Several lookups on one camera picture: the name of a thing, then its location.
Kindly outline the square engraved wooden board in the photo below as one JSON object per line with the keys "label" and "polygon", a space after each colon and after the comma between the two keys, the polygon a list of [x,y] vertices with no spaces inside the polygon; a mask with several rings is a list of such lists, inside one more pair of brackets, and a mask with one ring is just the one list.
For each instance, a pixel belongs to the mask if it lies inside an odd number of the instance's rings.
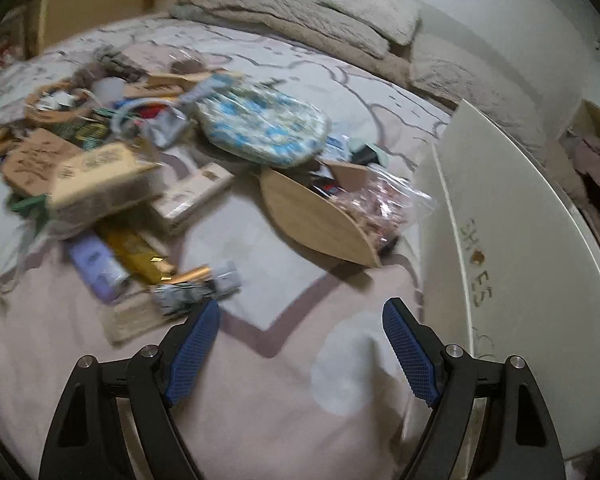
{"label": "square engraved wooden board", "polygon": [[4,181],[19,195],[44,195],[50,189],[55,168],[82,150],[46,129],[35,129],[9,151],[1,164]]}

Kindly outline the blue floral pouch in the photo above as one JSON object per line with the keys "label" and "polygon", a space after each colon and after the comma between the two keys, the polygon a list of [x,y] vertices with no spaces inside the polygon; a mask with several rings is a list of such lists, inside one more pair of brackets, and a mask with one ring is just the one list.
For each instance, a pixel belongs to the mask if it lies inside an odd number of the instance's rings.
{"label": "blue floral pouch", "polygon": [[312,104],[262,84],[232,84],[195,103],[202,133],[220,150],[291,168],[323,151],[332,122]]}

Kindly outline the beige pillow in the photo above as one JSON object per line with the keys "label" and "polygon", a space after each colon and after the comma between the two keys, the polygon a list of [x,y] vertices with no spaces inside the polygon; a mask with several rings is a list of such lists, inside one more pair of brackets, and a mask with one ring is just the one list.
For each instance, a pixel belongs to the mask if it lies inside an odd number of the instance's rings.
{"label": "beige pillow", "polygon": [[470,103],[539,162],[546,159],[547,138],[535,102],[481,58],[437,36],[418,34],[411,45],[410,81],[447,106]]}
{"label": "beige pillow", "polygon": [[420,21],[416,0],[315,0],[349,18],[370,26],[393,44],[408,46]]}

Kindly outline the gold foil packet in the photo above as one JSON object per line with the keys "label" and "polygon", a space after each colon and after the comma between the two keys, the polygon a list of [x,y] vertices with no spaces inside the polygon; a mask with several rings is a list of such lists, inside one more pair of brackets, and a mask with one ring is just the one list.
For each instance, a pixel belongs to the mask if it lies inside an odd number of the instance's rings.
{"label": "gold foil packet", "polygon": [[122,266],[145,284],[159,285],[176,274],[176,266],[129,226],[102,221],[95,231]]}

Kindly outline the clear bag pink items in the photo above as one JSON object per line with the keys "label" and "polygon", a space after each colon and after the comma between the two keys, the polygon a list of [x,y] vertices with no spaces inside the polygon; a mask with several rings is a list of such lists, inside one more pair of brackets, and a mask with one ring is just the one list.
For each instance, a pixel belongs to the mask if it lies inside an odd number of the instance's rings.
{"label": "clear bag pink items", "polygon": [[364,232],[378,252],[391,246],[406,228],[432,214],[438,202],[394,176],[378,164],[369,164],[366,181],[355,191],[342,190],[329,200]]}

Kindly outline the round wooden cartoon coaster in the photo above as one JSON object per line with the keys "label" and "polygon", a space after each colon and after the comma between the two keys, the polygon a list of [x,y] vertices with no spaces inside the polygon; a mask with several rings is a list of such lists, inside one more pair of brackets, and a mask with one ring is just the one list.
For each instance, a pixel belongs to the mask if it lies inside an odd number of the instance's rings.
{"label": "round wooden cartoon coaster", "polygon": [[31,125],[49,127],[86,117],[94,105],[91,92],[63,79],[30,93],[24,100],[24,118]]}

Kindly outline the beige quilt blanket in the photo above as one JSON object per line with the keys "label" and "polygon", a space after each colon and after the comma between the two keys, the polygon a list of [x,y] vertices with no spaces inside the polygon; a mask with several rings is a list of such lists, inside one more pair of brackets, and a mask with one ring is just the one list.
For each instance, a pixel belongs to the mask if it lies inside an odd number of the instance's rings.
{"label": "beige quilt blanket", "polygon": [[[393,44],[370,26],[349,18],[346,14],[306,0],[176,0],[170,13],[179,20],[247,30],[267,30],[339,58],[426,99],[449,108],[457,107],[447,106],[445,102],[427,96],[411,86],[411,45],[415,37],[418,34],[429,34],[441,38],[437,34],[437,25],[430,21],[432,15],[429,12],[420,12],[414,38],[405,47]],[[455,45],[480,58],[476,51],[466,49],[464,44]],[[481,59],[517,84],[504,72],[503,63],[492,62],[488,58]],[[547,170],[558,174],[568,168],[569,160],[562,146],[551,139],[546,131],[545,134],[546,159],[542,163]]]}

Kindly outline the beige pillow right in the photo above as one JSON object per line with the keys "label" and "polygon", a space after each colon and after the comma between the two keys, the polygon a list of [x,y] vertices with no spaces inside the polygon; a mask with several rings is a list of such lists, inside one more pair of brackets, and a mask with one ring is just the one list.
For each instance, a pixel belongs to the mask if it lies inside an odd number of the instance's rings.
{"label": "beige pillow right", "polygon": [[546,159],[547,138],[535,102],[481,58],[437,36],[418,34],[411,45],[410,81],[447,106],[470,103],[539,162]]}

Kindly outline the lavender packet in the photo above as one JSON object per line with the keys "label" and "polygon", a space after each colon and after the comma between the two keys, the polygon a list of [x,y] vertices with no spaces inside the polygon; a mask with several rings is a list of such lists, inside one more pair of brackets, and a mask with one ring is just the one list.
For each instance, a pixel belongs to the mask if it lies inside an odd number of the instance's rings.
{"label": "lavender packet", "polygon": [[131,274],[93,231],[66,241],[68,256],[83,283],[104,304],[112,304],[129,285]]}

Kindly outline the leaf shaped wooden tray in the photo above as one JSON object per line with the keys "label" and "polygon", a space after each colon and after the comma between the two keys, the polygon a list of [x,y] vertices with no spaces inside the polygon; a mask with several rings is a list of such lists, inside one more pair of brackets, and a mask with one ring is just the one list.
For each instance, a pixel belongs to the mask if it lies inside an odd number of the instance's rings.
{"label": "leaf shaped wooden tray", "polygon": [[380,267],[364,231],[330,200],[271,168],[262,170],[260,189],[273,223],[298,244],[366,268]]}

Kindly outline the beige pillow left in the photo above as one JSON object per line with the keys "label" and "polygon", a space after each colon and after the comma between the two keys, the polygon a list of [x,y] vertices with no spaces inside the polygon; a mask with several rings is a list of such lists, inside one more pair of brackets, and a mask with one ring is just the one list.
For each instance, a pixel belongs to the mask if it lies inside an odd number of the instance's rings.
{"label": "beige pillow left", "polygon": [[315,0],[349,18],[370,26],[393,44],[408,46],[420,21],[416,0]]}

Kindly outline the white storage box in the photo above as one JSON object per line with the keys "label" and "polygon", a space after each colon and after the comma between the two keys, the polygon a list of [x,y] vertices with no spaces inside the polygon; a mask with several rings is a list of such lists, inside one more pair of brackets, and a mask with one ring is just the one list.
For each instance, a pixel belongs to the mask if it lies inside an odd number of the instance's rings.
{"label": "white storage box", "polygon": [[460,104],[415,174],[437,201],[420,225],[422,320],[478,359],[518,354],[562,454],[600,446],[600,246],[513,138]]}

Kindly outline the cream tan rectangular box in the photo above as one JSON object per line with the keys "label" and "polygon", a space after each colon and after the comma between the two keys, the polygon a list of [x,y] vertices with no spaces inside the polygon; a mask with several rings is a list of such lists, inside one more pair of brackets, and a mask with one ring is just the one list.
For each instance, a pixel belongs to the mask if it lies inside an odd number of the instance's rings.
{"label": "cream tan rectangular box", "polygon": [[152,200],[163,189],[158,162],[114,142],[61,162],[50,182],[46,207],[57,221],[86,226]]}

